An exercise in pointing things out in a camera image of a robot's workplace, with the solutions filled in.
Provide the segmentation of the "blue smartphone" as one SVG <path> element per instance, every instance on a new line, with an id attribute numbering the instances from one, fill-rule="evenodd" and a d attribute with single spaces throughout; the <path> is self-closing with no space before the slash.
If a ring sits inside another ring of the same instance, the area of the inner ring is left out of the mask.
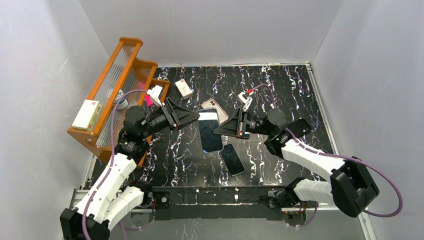
<path id="1" fill-rule="evenodd" d="M 224 149 L 222 137 L 214 133 L 214 130 L 220 126 L 217 110 L 215 108 L 200 109 L 198 114 L 197 122 L 202 150 L 205 153 L 222 151 Z"/>

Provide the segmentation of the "dark smartphone with light rim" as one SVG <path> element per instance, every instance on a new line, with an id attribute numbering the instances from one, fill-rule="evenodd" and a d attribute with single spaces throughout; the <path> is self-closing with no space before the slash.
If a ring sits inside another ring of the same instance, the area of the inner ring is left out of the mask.
<path id="1" fill-rule="evenodd" d="M 245 167 L 231 143 L 226 144 L 223 147 L 223 150 L 219 152 L 219 155 L 222 158 L 230 176 L 233 177 L 242 174 L 245 171 Z"/>

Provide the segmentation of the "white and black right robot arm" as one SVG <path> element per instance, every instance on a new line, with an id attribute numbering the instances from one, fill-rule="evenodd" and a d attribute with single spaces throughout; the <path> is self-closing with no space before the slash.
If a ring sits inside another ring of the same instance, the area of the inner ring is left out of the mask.
<path id="1" fill-rule="evenodd" d="M 246 139 L 247 133 L 266 135 L 264 144 L 272 155 L 301 165 L 323 179 L 296 178 L 283 190 L 262 197 L 270 206 L 314 201 L 357 217 L 380 194 L 379 188 L 359 159 L 349 161 L 347 157 L 332 156 L 302 143 L 300 137 L 310 131 L 305 119 L 289 122 L 279 109 L 271 109 L 264 118 L 257 118 L 238 108 L 214 133 L 239 139 Z"/>

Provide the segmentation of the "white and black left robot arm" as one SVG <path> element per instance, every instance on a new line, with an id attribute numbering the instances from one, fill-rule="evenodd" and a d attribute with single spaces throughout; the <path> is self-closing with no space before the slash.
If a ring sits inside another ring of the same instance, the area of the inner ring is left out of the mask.
<path id="1" fill-rule="evenodd" d="M 60 215 L 66 240 L 107 240 L 112 229 L 134 208 L 140 206 L 149 183 L 136 180 L 118 194 L 149 149 L 147 138 L 165 128 L 180 130 L 199 119 L 197 112 L 176 105 L 169 98 L 146 113 L 139 105 L 125 112 L 117 143 L 101 176 L 73 208 Z"/>

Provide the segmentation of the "black phone case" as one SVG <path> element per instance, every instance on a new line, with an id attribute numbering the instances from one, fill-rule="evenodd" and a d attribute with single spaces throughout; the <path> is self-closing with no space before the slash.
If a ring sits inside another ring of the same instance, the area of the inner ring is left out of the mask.
<path id="1" fill-rule="evenodd" d="M 302 137 L 311 132 L 312 128 L 305 119 L 298 119 L 290 123 L 287 128 L 296 138 Z"/>

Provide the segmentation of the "pink marker pen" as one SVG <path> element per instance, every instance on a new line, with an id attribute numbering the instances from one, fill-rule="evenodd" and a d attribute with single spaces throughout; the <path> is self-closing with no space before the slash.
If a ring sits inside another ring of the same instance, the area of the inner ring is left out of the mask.
<path id="1" fill-rule="evenodd" d="M 153 102 L 152 102 L 152 99 L 151 99 L 151 96 L 150 95 L 146 94 L 145 97 L 144 97 L 144 100 L 145 100 L 146 105 L 148 107 L 151 107 L 153 105 Z"/>

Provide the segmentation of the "small white carton box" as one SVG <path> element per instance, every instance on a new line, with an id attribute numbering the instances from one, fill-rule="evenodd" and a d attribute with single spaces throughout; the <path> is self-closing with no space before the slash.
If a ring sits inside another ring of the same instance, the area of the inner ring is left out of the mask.
<path id="1" fill-rule="evenodd" d="M 174 84 L 184 100 L 193 96 L 194 91 L 188 86 L 184 79 L 178 80 Z"/>

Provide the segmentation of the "orange wooden shelf rack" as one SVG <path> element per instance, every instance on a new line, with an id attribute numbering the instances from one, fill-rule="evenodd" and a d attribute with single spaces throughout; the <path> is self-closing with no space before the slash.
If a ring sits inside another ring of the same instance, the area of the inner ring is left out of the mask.
<path id="1" fill-rule="evenodd" d="M 83 101 L 68 134 L 103 162 L 108 162 L 118 142 L 126 110 L 142 106 L 153 97 L 148 90 L 159 88 L 158 99 L 165 101 L 171 86 L 154 77 L 158 64 L 137 57 L 143 41 L 121 37 L 92 90 Z"/>

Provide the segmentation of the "white and blue tape roll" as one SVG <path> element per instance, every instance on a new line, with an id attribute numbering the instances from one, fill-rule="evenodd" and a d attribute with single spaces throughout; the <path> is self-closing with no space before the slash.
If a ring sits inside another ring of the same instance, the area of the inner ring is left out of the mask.
<path id="1" fill-rule="evenodd" d="M 124 94 L 125 93 L 120 89 L 114 99 L 113 104 L 117 110 L 123 110 L 128 106 L 128 100 Z"/>

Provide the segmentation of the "white and green box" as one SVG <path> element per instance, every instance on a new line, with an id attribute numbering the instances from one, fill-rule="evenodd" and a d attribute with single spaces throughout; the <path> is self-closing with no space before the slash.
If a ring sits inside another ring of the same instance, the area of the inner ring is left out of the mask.
<path id="1" fill-rule="evenodd" d="M 99 101 L 85 99 L 71 126 L 77 130 L 91 132 L 101 108 Z"/>

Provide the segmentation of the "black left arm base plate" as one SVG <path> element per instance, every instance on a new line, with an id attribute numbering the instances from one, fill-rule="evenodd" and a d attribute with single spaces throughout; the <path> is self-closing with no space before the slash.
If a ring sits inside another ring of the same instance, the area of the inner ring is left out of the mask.
<path id="1" fill-rule="evenodd" d="M 151 224 L 158 210 L 167 209 L 170 205 L 170 194 L 167 191 L 148 192 L 144 195 L 140 205 L 130 213 L 130 220 L 134 227 L 146 227 Z"/>

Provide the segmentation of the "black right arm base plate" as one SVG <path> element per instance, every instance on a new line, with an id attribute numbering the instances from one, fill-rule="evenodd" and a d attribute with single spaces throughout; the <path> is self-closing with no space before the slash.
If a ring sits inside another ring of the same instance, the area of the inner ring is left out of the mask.
<path id="1" fill-rule="evenodd" d="M 298 200 L 285 190 L 271 190 L 261 198 L 270 209 L 281 209 L 285 224 L 297 229 L 309 225 L 319 207 L 317 202 Z"/>

